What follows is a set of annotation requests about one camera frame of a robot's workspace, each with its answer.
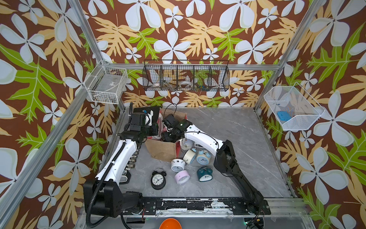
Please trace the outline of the burlap red Christmas canvas bag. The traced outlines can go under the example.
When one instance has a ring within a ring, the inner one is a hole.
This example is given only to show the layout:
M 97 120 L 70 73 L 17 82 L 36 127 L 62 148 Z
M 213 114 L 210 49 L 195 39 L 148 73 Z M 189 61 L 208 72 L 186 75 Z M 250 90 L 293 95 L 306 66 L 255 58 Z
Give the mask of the burlap red Christmas canvas bag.
M 162 141 L 161 134 L 166 131 L 166 128 L 163 124 L 163 118 L 169 114 L 173 114 L 174 118 L 178 121 L 187 119 L 187 113 L 176 111 L 174 114 L 173 110 L 169 109 L 165 111 L 164 109 L 160 108 L 157 119 L 158 135 L 149 136 L 144 143 L 152 158 L 166 162 L 171 162 L 173 159 L 179 158 L 181 150 L 179 140 L 175 143 Z

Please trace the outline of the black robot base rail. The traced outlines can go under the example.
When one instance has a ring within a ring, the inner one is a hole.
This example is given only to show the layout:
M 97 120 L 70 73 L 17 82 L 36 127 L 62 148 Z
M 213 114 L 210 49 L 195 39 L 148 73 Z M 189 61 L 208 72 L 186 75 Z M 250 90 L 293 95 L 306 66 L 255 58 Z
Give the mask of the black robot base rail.
M 159 198 L 144 197 L 143 210 L 146 215 L 161 211 L 182 210 L 183 212 L 227 210 L 231 215 L 270 215 L 268 202 L 264 199 L 259 204 L 251 204 L 244 198 Z

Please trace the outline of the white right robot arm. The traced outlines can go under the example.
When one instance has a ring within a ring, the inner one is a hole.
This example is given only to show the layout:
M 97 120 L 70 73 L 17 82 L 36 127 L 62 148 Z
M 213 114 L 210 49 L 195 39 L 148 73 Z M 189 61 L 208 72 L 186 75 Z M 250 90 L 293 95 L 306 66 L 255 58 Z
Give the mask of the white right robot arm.
M 187 119 L 181 121 L 172 114 L 163 119 L 167 131 L 162 133 L 163 140 L 187 139 L 202 146 L 214 157 L 214 167 L 222 175 L 230 178 L 240 190 L 247 205 L 247 211 L 254 215 L 271 214 L 268 202 L 242 173 L 236 160 L 230 140 L 219 140 L 200 130 Z

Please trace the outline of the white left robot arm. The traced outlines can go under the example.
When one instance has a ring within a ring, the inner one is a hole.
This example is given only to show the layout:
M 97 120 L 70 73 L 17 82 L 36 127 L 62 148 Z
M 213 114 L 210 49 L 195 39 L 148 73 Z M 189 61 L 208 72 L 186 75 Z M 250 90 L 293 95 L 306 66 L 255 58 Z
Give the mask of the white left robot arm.
M 124 210 L 140 211 L 143 196 L 140 192 L 120 190 L 122 174 L 130 158 L 139 150 L 150 136 L 159 134 L 158 118 L 160 108 L 155 106 L 133 108 L 129 106 L 128 122 L 122 132 L 117 134 L 118 146 L 105 167 L 93 180 L 83 185 L 86 226 L 95 228 L 108 217 L 116 218 Z

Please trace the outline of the clear round alarm clock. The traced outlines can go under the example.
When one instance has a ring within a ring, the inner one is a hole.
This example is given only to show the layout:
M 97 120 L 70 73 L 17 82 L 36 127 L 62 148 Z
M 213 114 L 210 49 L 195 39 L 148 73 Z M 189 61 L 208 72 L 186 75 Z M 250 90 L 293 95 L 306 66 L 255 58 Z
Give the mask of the clear round alarm clock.
M 194 147 L 194 141 L 183 138 L 180 140 L 180 147 L 182 151 L 188 151 Z

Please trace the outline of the black twin bell alarm clock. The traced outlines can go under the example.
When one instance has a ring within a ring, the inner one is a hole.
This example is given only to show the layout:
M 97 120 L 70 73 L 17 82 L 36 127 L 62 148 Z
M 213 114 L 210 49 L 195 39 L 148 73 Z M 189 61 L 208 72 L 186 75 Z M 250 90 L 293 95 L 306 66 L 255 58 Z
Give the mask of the black twin bell alarm clock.
M 166 171 L 162 168 L 157 168 L 152 172 L 151 186 L 155 190 L 161 190 L 166 185 Z

